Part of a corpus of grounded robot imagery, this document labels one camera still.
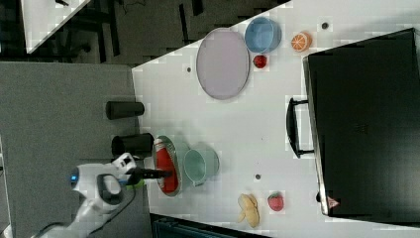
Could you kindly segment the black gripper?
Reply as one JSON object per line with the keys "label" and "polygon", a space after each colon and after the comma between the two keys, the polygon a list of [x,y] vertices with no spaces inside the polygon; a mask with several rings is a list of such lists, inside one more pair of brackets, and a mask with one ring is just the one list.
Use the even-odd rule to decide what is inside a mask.
{"label": "black gripper", "polygon": [[127,185],[136,185],[140,180],[144,179],[165,179],[172,176],[171,171],[163,170],[150,170],[144,169],[143,171],[140,168],[133,168],[127,171],[129,176],[127,180]]}

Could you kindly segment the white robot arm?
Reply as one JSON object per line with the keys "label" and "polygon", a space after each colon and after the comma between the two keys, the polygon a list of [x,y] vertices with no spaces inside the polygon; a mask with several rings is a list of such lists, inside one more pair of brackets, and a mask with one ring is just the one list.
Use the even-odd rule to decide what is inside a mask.
{"label": "white robot arm", "polygon": [[69,224],[47,225],[31,238],[87,238],[117,215],[124,202],[125,185],[135,185],[141,179],[166,179],[172,175],[171,171],[141,169],[136,164],[77,166],[70,176],[70,183],[83,201],[75,217]]}

